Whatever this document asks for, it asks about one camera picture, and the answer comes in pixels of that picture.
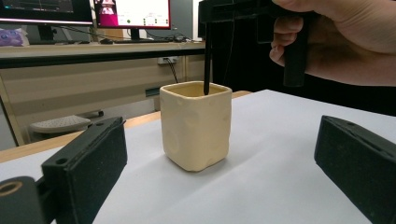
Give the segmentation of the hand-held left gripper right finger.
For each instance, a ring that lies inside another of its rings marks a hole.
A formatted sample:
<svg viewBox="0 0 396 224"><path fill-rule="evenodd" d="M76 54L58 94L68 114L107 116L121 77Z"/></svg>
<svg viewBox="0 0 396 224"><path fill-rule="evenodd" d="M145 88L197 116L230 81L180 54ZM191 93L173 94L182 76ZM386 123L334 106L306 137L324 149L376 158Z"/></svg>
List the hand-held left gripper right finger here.
<svg viewBox="0 0 396 224"><path fill-rule="evenodd" d="M396 224L396 144L351 121L324 116L314 159L373 224Z"/></svg>

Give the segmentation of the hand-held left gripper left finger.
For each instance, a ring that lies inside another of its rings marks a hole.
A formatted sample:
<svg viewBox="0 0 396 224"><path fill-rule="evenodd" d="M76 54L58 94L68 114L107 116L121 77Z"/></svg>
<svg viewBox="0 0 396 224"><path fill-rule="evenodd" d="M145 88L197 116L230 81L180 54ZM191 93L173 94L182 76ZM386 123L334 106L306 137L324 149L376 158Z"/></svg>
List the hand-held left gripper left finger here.
<svg viewBox="0 0 396 224"><path fill-rule="evenodd" d="M123 124L97 122L42 163L47 221L93 223L127 164Z"/></svg>

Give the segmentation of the black makeup brush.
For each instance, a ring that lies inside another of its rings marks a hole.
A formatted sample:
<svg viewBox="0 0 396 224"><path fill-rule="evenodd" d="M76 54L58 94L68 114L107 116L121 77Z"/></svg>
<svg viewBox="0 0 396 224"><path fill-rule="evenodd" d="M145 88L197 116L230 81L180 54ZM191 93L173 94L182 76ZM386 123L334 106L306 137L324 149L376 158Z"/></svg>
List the black makeup brush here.
<svg viewBox="0 0 396 224"><path fill-rule="evenodd" d="M209 94L210 72L211 72L211 50L212 50L212 24L205 25L205 73L204 73L204 95Z"/></svg>

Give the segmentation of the cream square ceramic cup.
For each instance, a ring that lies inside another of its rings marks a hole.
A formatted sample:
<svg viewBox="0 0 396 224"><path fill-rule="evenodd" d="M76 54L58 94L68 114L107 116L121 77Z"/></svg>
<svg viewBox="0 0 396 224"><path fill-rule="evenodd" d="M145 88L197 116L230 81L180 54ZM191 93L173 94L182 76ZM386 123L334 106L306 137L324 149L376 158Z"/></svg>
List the cream square ceramic cup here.
<svg viewBox="0 0 396 224"><path fill-rule="evenodd" d="M200 172L229 152L233 91L218 84L204 93L202 81L160 88L163 150L188 172Z"/></svg>

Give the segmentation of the grey footrest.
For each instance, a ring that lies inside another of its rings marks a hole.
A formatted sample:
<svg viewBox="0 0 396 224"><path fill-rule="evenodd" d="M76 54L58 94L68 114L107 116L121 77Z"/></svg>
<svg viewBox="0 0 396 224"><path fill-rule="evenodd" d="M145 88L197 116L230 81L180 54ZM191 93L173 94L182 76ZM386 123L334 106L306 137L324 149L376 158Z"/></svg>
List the grey footrest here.
<svg viewBox="0 0 396 224"><path fill-rule="evenodd" d="M68 133L85 129L91 124L90 119L73 115L32 123L29 128L35 133Z"/></svg>

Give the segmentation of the black keyboard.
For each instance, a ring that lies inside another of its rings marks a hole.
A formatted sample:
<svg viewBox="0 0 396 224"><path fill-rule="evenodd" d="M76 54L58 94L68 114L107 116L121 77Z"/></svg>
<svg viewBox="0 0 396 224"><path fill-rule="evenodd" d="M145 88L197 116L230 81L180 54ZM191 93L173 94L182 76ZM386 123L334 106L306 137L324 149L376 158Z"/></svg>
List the black keyboard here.
<svg viewBox="0 0 396 224"><path fill-rule="evenodd" d="M149 39L149 38L140 38L140 39L128 39L128 40L114 40L115 44L138 44L138 43L169 43L171 41L167 39Z"/></svg>

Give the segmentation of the monitor with pink picture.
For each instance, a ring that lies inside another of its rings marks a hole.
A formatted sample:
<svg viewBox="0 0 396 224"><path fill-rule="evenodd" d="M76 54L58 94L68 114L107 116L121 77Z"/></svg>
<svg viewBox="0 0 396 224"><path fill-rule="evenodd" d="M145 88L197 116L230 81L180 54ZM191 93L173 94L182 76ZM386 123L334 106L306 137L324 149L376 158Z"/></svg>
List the monitor with pink picture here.
<svg viewBox="0 0 396 224"><path fill-rule="evenodd" d="M170 0L93 0L97 28L123 29L141 41L141 30L170 30Z"/></svg>

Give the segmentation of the wooden office desk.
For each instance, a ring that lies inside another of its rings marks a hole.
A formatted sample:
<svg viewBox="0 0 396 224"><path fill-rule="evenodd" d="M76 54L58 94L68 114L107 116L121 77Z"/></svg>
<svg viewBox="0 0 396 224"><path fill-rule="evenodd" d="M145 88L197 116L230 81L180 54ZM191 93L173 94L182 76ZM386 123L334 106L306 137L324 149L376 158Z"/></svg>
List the wooden office desk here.
<svg viewBox="0 0 396 224"><path fill-rule="evenodd" d="M16 143L32 123L146 99L163 85L201 80L203 43L0 47L0 100ZM177 63L157 64L177 56Z"/></svg>

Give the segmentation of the purple plush toy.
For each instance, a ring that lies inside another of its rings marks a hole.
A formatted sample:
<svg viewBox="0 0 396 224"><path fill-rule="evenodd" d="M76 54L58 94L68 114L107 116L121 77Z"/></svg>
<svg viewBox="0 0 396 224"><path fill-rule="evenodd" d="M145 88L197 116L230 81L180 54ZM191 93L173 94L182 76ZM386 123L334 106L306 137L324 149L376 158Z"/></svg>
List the purple plush toy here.
<svg viewBox="0 0 396 224"><path fill-rule="evenodd" d="M0 29L0 47L22 47L27 43L26 33L21 29Z"/></svg>

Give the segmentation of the dark screen monitor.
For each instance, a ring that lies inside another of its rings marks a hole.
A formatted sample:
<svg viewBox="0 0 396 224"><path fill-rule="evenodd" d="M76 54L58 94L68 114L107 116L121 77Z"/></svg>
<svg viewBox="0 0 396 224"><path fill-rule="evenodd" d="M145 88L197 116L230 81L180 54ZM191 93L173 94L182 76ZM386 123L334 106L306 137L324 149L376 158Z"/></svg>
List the dark screen monitor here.
<svg viewBox="0 0 396 224"><path fill-rule="evenodd" d="M0 24L36 25L39 44L55 44L55 26L93 25L90 0L0 0Z"/></svg>

